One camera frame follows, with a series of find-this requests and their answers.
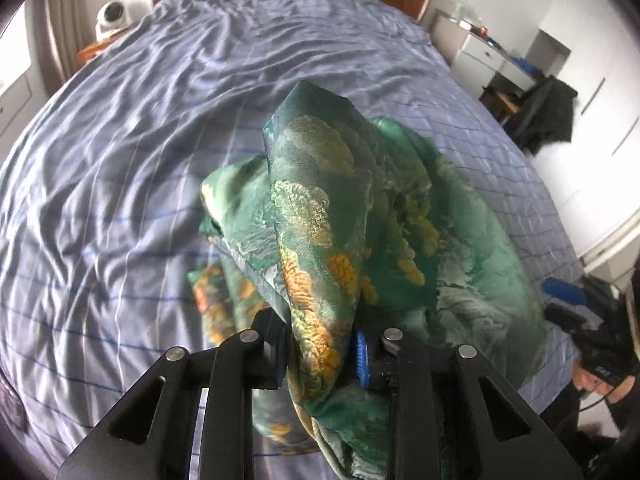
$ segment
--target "floor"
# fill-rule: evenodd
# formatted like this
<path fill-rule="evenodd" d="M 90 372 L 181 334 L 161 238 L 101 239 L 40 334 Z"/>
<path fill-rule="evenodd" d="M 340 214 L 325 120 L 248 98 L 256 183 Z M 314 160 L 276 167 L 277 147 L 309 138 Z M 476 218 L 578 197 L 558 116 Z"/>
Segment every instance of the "floor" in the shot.
<path fill-rule="evenodd" d="M 586 397 L 581 402 L 581 407 L 587 407 L 594 402 L 598 402 L 602 396 L 594 393 Z M 578 426 L 587 433 L 599 434 L 602 436 L 612 436 L 617 438 L 620 435 L 618 427 L 613 422 L 609 409 L 605 402 L 601 402 L 586 412 L 580 414 Z"/>

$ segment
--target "blue object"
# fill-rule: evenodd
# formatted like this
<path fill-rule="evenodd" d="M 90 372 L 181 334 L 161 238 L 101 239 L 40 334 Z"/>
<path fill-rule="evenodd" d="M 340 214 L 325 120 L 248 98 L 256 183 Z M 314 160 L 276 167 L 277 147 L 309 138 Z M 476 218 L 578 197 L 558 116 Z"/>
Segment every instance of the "blue object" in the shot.
<path fill-rule="evenodd" d="M 358 330 L 356 333 L 356 375 L 358 382 L 363 388 L 368 388 L 371 382 L 369 371 L 369 354 L 367 352 L 367 338 L 364 332 Z"/>
<path fill-rule="evenodd" d="M 542 291 L 548 296 L 570 305 L 584 305 L 587 303 L 584 291 L 579 286 L 562 282 L 555 278 L 547 278 L 542 283 Z"/>
<path fill-rule="evenodd" d="M 526 73 L 537 76 L 542 73 L 542 71 L 535 66 L 533 63 L 530 63 L 526 59 L 517 56 L 509 56 L 509 58 L 521 69 L 523 69 Z"/>

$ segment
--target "bed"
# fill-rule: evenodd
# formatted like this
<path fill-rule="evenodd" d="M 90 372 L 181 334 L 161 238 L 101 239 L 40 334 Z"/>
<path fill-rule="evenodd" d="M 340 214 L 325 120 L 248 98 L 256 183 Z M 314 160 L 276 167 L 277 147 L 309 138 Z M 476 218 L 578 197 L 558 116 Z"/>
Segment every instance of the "bed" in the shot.
<path fill-rule="evenodd" d="M 301 78 L 431 137 L 534 284 L 580 276 L 539 176 L 417 25 L 429 0 L 157 1 L 56 93 L 0 173 L 3 445 L 45 478 L 163 351 L 207 347 L 185 279 L 216 261 L 198 234 L 200 183 L 264 150 L 262 127 Z M 548 334 L 520 390 L 537 412 L 575 354 Z M 258 478 L 334 477 L 318 453 L 279 456 L 259 437 L 255 466 Z"/>

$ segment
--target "floral print cloth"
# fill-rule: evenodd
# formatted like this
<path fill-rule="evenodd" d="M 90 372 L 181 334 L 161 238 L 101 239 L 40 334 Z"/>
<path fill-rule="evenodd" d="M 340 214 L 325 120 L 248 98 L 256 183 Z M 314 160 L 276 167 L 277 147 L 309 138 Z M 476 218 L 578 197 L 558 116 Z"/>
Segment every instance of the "floral print cloth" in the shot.
<path fill-rule="evenodd" d="M 354 323 L 472 344 L 519 387 L 542 357 L 541 307 L 500 222 L 429 139 L 304 81 L 264 139 L 266 156 L 202 184 L 222 254 L 190 275 L 207 335 L 220 344 L 273 307 L 290 325 L 289 387 L 255 393 L 256 428 L 285 452 L 319 446 L 342 478 L 384 478 L 388 397 L 358 385 Z"/>

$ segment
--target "curtain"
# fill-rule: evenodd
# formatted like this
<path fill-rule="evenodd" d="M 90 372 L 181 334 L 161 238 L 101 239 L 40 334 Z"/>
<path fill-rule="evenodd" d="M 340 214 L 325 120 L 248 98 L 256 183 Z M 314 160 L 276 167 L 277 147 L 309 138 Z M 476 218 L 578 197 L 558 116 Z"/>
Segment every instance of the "curtain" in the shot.
<path fill-rule="evenodd" d="M 49 96 L 78 70 L 76 55 L 92 42 L 82 27 L 81 1 L 27 1 L 27 27 L 32 27 L 36 51 L 31 55 Z"/>

